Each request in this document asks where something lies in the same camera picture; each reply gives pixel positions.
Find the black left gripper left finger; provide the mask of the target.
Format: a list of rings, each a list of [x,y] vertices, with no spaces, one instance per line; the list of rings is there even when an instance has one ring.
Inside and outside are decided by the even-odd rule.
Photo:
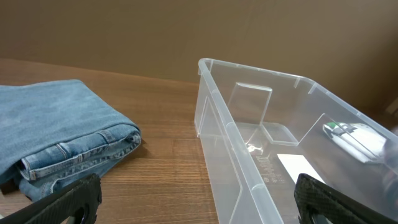
[[[94,224],[102,203],[101,180],[90,174],[1,219],[1,224]]]

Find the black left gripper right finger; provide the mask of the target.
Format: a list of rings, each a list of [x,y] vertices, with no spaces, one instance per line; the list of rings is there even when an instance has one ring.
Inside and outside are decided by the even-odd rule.
[[[300,174],[294,198],[300,224],[397,224],[308,174]]]

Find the white printed t-shirt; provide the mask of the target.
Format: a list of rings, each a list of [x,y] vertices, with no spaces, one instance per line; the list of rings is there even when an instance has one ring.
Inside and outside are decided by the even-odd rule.
[[[329,122],[323,132],[336,145],[363,164],[382,162],[386,138],[363,123]]]

